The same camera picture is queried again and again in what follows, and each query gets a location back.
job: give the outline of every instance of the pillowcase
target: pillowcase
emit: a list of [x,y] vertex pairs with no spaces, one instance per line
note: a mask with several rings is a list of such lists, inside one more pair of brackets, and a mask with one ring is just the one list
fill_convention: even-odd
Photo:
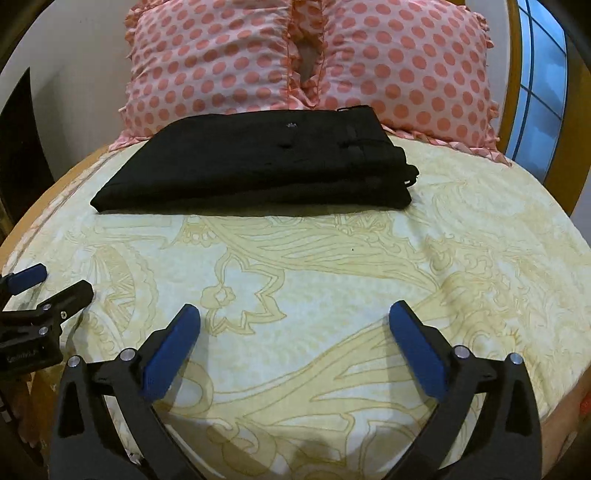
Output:
[[[313,13],[318,4],[309,0]],[[483,16],[445,0],[322,0],[320,10],[322,54],[304,84],[313,108],[371,105],[402,137],[507,162],[491,127]]]
[[304,109],[291,0],[142,0],[125,25],[133,62],[125,130],[110,150],[201,113]]

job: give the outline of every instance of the yellow floral bed sheet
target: yellow floral bed sheet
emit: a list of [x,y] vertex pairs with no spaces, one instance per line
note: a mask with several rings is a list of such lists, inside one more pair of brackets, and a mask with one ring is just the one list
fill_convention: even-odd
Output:
[[[87,279],[95,299],[64,324],[62,343],[66,358],[90,362],[197,306],[201,335],[156,409],[208,478],[382,478],[435,406],[389,332],[399,299],[452,345],[521,353],[547,417],[591,362],[589,246],[521,167],[392,142],[421,171],[404,212],[97,215],[89,200],[142,144],[104,157],[11,255],[3,274],[43,262],[50,275],[9,308]],[[60,373],[41,374],[55,388]]]

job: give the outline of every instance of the polka dot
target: polka dot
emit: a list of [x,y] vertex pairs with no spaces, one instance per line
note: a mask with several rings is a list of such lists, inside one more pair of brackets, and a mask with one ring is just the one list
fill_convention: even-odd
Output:
[[456,52],[458,55],[462,55],[464,53],[464,47],[462,47],[462,44],[457,41],[455,41],[452,44],[452,48],[453,51]]
[[389,15],[392,9],[388,5],[378,4],[375,6],[375,11],[381,15]]
[[398,12],[398,15],[400,15],[403,19],[407,21],[414,20],[414,15],[408,10],[402,9]]
[[365,40],[367,40],[367,38],[368,35],[363,30],[357,30],[355,33],[353,33],[353,40],[357,43],[363,43]]
[[349,93],[351,91],[351,88],[353,88],[353,84],[351,84],[350,81],[341,80],[339,82],[339,86],[336,89],[340,93]]
[[397,118],[408,117],[408,107],[399,103],[396,107],[394,107],[394,116]]
[[375,28],[379,25],[379,18],[378,17],[365,17],[365,20],[363,21],[363,23],[365,25],[367,25],[368,27]]
[[339,101],[335,97],[326,97],[326,100],[324,100],[324,106],[328,110],[336,110],[339,107]]
[[195,25],[195,20],[192,18],[189,18],[189,20],[187,20],[184,24],[183,24],[183,30],[189,30],[191,28],[193,28]]
[[273,70],[271,73],[269,73],[269,76],[267,77],[267,79],[271,83],[278,83],[281,81],[282,78],[283,74],[279,70]]
[[392,41],[392,35],[390,35],[387,32],[384,32],[384,31],[380,31],[380,32],[376,33],[375,38],[380,43],[385,43],[385,44],[388,44]]
[[388,22],[388,26],[392,30],[397,31],[397,32],[401,32],[402,30],[404,30],[404,25],[402,24],[402,22],[399,22],[398,20],[394,20],[394,19],[390,20]]
[[474,101],[474,97],[472,96],[472,94],[470,92],[464,92],[464,93],[462,93],[462,100],[464,100],[464,103],[466,105],[471,105],[472,102]]
[[213,83],[212,80],[205,80],[205,82],[203,82],[201,85],[201,92],[202,93],[210,93],[214,87],[215,87],[215,84]]
[[400,39],[400,43],[402,44],[402,46],[404,48],[416,48],[416,44],[414,42],[414,40],[410,37],[404,36]]
[[457,103],[452,107],[452,116],[454,118],[461,118],[464,116],[464,109]]
[[345,18],[341,24],[343,28],[352,28],[355,26],[355,19],[352,17]]
[[224,61],[219,61],[217,62],[213,68],[212,68],[212,73],[214,75],[219,75],[221,72],[223,72],[224,70],[226,70],[226,62]]
[[408,95],[410,101],[415,105],[421,105],[425,101],[425,96],[421,90],[411,90]]
[[447,77],[447,68],[445,68],[443,63],[436,63],[435,73],[437,73],[440,77]]
[[387,79],[390,76],[390,74],[392,73],[392,70],[387,65],[380,63],[380,64],[376,65],[374,73],[375,73],[375,76],[378,78]]
[[437,88],[437,80],[427,75],[425,78],[423,78],[423,86],[427,90],[433,91]]
[[183,103],[179,103],[174,107],[174,113],[176,113],[177,116],[185,116],[187,115],[187,107]]
[[425,45],[423,45],[423,52],[425,52],[430,57],[437,55],[437,50],[435,50],[435,47],[429,43],[425,43]]
[[224,53],[228,56],[228,57],[233,57],[234,55],[236,55],[236,53],[238,53],[240,51],[240,48],[238,47],[238,45],[236,45],[235,43],[232,43],[230,45],[228,45],[225,49],[224,49]]
[[361,77],[365,75],[365,65],[363,63],[355,63],[351,65],[350,72],[354,77]]
[[442,132],[447,132],[451,126],[452,124],[447,118],[440,118],[437,120],[437,128]]
[[232,75],[231,73],[224,75],[224,78],[222,79],[222,86],[224,88],[233,87],[235,83],[236,83],[236,76],[235,75]]
[[244,103],[248,99],[248,92],[245,89],[239,88],[234,92],[232,98],[236,103]]
[[443,54],[443,60],[445,60],[445,63],[447,63],[448,65],[456,64],[456,58],[448,51]]
[[425,31],[421,27],[412,27],[411,32],[417,38],[425,38]]
[[216,58],[217,50],[208,50],[207,52],[205,52],[205,55],[203,56],[203,60],[205,60],[208,63],[214,61]]
[[214,96],[212,96],[212,105],[215,107],[221,107],[225,101],[226,97],[224,97],[221,93],[216,93]]
[[203,112],[205,110],[205,102],[203,100],[195,100],[193,102],[193,112]]
[[424,70],[427,68],[427,61],[423,57],[417,55],[413,57],[413,65],[419,70]]
[[386,111],[386,105],[381,100],[373,100],[371,102],[371,108],[374,109],[374,112],[377,115],[381,115],[382,113],[384,113]]
[[439,33],[433,35],[433,41],[440,47],[445,47],[446,41]]
[[234,61],[234,68],[236,70],[244,70],[246,67],[248,67],[249,63],[250,61],[246,57],[240,57]]
[[461,72],[454,73],[453,79],[458,85],[464,85],[466,83],[466,79],[464,78],[464,75],[461,74]]
[[271,65],[271,57],[269,55],[261,55],[258,57],[256,64],[261,68],[268,67]]
[[395,83],[391,83],[386,87],[386,97],[396,100],[401,94],[400,87]]
[[397,48],[393,48],[392,50],[390,50],[388,52],[388,58],[393,62],[393,63],[400,63],[401,61],[404,60],[404,55],[402,53],[401,50],[397,49]]
[[422,17],[421,23],[427,28],[434,28],[435,27],[433,20],[431,20],[429,17]]
[[427,125],[431,121],[431,114],[429,112],[419,112],[417,114],[417,123],[419,125]]
[[443,112],[445,110],[445,100],[441,97],[435,97],[431,100],[431,106],[436,112]]
[[177,70],[178,70],[178,62],[177,61],[174,61],[174,62],[170,63],[168,65],[168,68],[166,70],[168,71],[169,74],[177,73]]
[[468,135],[468,127],[466,125],[460,125],[456,128],[456,135],[460,138],[464,138]]
[[358,3],[358,4],[353,5],[353,12],[355,12],[358,15],[364,14],[367,11],[367,9],[368,9],[367,6],[363,3]]
[[266,87],[261,87],[256,90],[256,96],[261,100],[266,100],[271,96],[271,91]]
[[457,95],[456,88],[451,83],[446,83],[443,92],[445,92],[449,98],[454,98]]
[[377,47],[370,45],[369,47],[365,47],[363,49],[363,56],[366,59],[375,60],[379,56],[379,50]]

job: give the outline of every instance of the window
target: window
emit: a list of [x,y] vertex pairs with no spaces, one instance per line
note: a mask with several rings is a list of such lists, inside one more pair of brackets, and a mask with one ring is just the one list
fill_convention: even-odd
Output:
[[564,114],[566,39],[560,24],[538,0],[518,0],[518,4],[523,63],[507,156],[543,182]]

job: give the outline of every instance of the blue window pane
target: blue window pane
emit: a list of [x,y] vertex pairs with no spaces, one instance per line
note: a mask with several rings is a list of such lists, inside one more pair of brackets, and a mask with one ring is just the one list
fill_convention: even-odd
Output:
[[566,94],[566,55],[535,23],[532,92],[562,116]]
[[525,130],[514,160],[539,181],[544,181],[559,134],[560,119],[531,97]]
[[556,40],[558,45],[566,51],[566,42],[564,39],[564,30],[548,9],[538,0],[530,0],[531,16],[544,27],[544,29]]
[[530,86],[530,68],[531,68],[531,36],[530,36],[530,18],[519,10],[521,17],[521,39],[523,41],[521,65],[521,83]]
[[513,158],[515,155],[515,147],[517,146],[517,140],[519,139],[519,133],[521,132],[521,125],[523,124],[525,113],[525,104],[527,103],[527,92],[522,88],[519,89],[519,100],[517,102],[517,111],[515,113],[515,121],[513,122],[513,131],[511,132],[511,138],[509,139],[509,145],[507,146],[507,157]]

